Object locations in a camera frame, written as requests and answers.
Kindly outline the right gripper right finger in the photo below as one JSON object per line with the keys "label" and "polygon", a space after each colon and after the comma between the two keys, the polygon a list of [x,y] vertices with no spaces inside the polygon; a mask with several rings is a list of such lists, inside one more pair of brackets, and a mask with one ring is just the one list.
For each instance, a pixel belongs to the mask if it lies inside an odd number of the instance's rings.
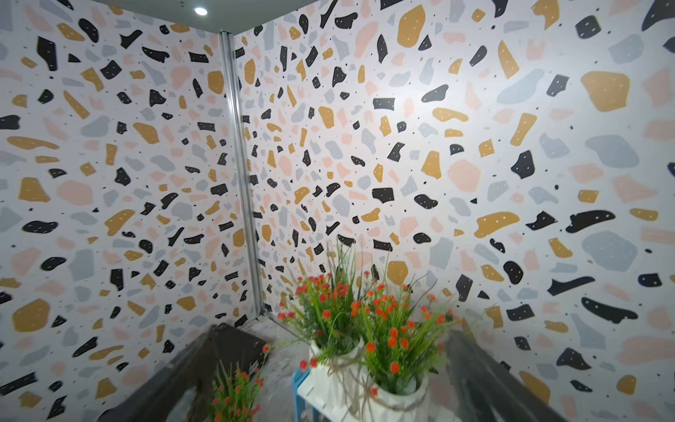
{"label": "right gripper right finger", "polygon": [[564,418],[492,359],[463,332],[445,342],[446,372],[459,399],[462,421],[562,421]]}

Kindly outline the red flower pot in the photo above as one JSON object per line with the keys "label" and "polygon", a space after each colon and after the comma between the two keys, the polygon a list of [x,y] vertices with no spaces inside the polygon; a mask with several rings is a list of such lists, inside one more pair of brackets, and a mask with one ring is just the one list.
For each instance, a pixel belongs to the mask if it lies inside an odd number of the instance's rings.
{"label": "red flower pot", "polygon": [[211,421],[253,421],[261,411],[257,404],[258,393],[265,386],[261,372],[266,364],[272,347],[266,344],[262,348],[260,360],[256,360],[247,369],[238,363],[235,367],[226,367],[218,362],[212,382],[213,399],[208,410]]}
{"label": "red flower pot", "polygon": [[426,421],[429,375],[441,365],[439,344],[458,318],[447,304],[415,284],[390,286],[373,267],[362,281],[353,320],[363,341],[354,376],[354,414],[360,421]]}
{"label": "red flower pot", "polygon": [[329,256],[324,273],[299,278],[295,301],[277,314],[309,346],[300,371],[314,376],[320,399],[330,406],[352,400],[362,348],[355,321],[364,297],[359,279],[355,250],[341,245]]}

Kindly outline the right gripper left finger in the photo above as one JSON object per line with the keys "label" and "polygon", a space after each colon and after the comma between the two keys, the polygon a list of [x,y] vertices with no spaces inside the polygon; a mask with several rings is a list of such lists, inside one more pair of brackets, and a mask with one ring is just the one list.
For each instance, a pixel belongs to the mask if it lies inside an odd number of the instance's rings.
{"label": "right gripper left finger", "polygon": [[213,382],[225,370],[253,363],[253,335],[213,325],[100,421],[209,421]]}

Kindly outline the blue white wooden rack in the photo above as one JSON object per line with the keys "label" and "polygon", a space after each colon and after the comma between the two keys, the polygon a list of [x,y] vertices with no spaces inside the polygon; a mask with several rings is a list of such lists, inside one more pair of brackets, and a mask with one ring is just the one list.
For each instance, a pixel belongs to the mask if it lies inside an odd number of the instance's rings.
{"label": "blue white wooden rack", "polygon": [[309,369],[295,369],[292,375],[295,421],[303,421],[302,413],[309,411],[310,421],[358,421],[346,407],[328,406],[316,390],[316,376]]}

